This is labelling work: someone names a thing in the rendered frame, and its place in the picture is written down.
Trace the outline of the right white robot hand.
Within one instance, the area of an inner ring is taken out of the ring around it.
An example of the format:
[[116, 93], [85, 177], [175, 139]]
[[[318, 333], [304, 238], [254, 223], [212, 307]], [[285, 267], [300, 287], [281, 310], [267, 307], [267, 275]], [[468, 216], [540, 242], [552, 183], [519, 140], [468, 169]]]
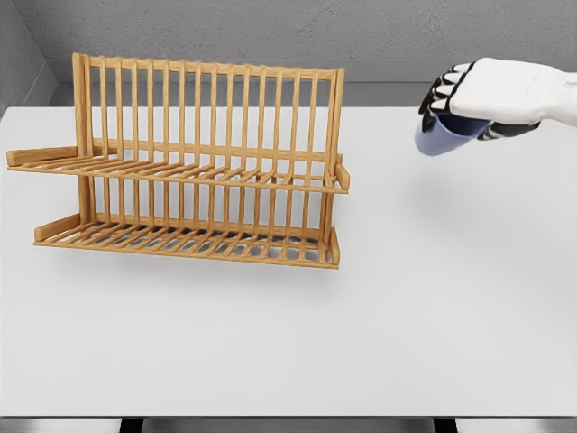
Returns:
[[481, 141], [535, 130], [545, 119], [545, 100], [563, 73], [550, 66], [482, 58], [452, 66], [432, 84], [421, 102], [421, 130], [426, 133], [441, 115], [490, 123]]

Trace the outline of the blue cup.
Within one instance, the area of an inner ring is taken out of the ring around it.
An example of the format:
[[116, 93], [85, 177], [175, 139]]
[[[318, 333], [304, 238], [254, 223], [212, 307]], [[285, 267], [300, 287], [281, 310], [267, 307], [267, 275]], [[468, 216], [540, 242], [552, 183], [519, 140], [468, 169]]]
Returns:
[[458, 115], [438, 115], [430, 129], [423, 133], [419, 126], [415, 135], [418, 150], [428, 156], [450, 152], [475, 139], [490, 124]]

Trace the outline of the wooden two-tier dish rack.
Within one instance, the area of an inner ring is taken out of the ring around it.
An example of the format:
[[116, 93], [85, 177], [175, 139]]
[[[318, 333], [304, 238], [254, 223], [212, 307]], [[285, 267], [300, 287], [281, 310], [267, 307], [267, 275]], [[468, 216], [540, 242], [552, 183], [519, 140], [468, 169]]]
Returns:
[[37, 245], [335, 269], [342, 69], [74, 54], [76, 141], [9, 170], [71, 175]]

